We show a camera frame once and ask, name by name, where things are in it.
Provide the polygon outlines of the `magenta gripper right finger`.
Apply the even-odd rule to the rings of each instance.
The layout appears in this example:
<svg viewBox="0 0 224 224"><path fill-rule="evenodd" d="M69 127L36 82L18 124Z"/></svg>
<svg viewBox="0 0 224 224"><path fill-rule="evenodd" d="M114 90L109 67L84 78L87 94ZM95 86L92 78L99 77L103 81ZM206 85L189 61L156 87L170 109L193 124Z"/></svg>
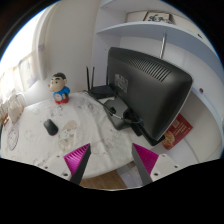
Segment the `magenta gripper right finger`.
<svg viewBox="0 0 224 224"><path fill-rule="evenodd" d="M150 175L158 160L158 155L140 145L133 143L132 156L140 174L142 183L144 185L151 183L152 178Z"/></svg>

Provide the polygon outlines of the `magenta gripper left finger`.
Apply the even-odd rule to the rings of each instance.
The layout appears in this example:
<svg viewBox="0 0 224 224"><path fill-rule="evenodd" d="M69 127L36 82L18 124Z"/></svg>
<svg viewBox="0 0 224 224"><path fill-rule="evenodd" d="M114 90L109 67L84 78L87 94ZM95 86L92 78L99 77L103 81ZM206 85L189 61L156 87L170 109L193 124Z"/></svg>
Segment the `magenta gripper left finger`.
<svg viewBox="0 0 224 224"><path fill-rule="evenodd" d="M72 183L80 184L90 155L91 147L89 144L86 144L64 156L66 165L71 172L70 181Z"/></svg>

